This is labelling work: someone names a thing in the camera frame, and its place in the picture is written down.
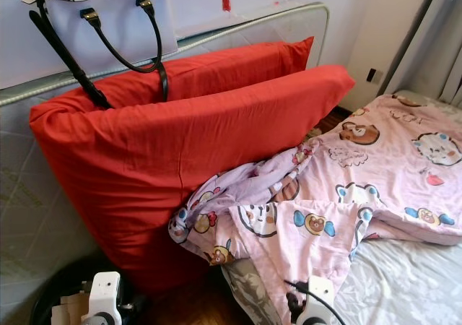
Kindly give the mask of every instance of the pillow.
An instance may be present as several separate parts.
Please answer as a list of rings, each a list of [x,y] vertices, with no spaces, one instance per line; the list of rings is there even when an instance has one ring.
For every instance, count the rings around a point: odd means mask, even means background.
[[[166,61],[163,64],[168,77],[167,101],[225,92],[305,70],[313,40],[259,43]],[[96,81],[95,85],[114,108],[163,101],[157,71],[128,71]],[[96,109],[82,88],[62,98],[78,100],[78,107],[74,107],[77,111]]]
[[[88,111],[74,90],[34,107],[30,126],[101,248],[155,293],[206,268],[166,227],[191,192],[300,143],[352,85],[343,68],[323,66],[187,100]]]

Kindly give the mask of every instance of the wooden floor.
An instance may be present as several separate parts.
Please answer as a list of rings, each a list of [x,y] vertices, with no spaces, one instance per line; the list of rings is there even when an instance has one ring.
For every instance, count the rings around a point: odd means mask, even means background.
[[[320,133],[330,131],[349,114],[334,108],[316,128]],[[252,325],[252,321],[236,303],[221,269],[216,266],[202,279],[153,300],[138,324]]]

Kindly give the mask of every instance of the bag strap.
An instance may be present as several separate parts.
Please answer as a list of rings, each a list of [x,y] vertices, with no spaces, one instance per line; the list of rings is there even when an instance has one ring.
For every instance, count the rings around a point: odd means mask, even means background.
[[[112,108],[113,106],[108,102],[106,96],[98,90],[95,85],[90,81],[90,79],[85,74],[84,70],[78,65],[75,59],[67,50],[66,46],[62,43],[58,34],[51,26],[50,20],[48,19],[45,11],[45,0],[36,0],[40,15],[36,11],[29,11],[29,17],[45,37],[45,39],[50,43],[50,46],[53,47],[55,52],[59,55],[61,60],[66,64],[66,66],[71,70],[74,78],[80,83],[83,90],[90,96],[90,99],[97,106],[100,106],[104,109]]]
[[[149,20],[151,21],[152,27],[154,28],[154,32],[156,35],[157,41],[157,57],[152,59],[153,65],[150,67],[137,67],[130,64],[129,61],[125,60],[124,57],[117,52],[114,47],[110,44],[109,40],[105,37],[103,31],[101,30],[101,21],[98,13],[92,9],[83,9],[80,11],[80,17],[86,20],[96,31],[98,36],[100,37],[101,41],[104,45],[108,48],[108,50],[112,53],[113,56],[117,58],[124,66],[128,67],[130,70],[141,72],[141,73],[150,73],[155,71],[162,60],[162,40],[160,38],[160,31],[156,23],[156,19],[154,17],[154,7],[152,6],[151,0],[136,0],[136,5],[141,7],[143,11],[147,14]]]

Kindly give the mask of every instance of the power outlet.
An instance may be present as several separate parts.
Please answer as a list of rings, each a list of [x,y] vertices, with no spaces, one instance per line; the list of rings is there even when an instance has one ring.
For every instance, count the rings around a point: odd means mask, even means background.
[[[367,75],[366,82],[373,83],[378,85],[382,79],[383,72],[377,69],[370,69],[369,74]]]

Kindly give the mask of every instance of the pink comforter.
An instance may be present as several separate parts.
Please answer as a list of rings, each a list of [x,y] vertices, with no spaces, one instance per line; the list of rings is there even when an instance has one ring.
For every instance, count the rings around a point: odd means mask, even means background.
[[[169,232],[210,264],[252,258],[289,324],[283,280],[315,274],[338,290],[362,239],[462,241],[460,147],[462,129],[436,108],[384,95],[327,134],[211,178]]]

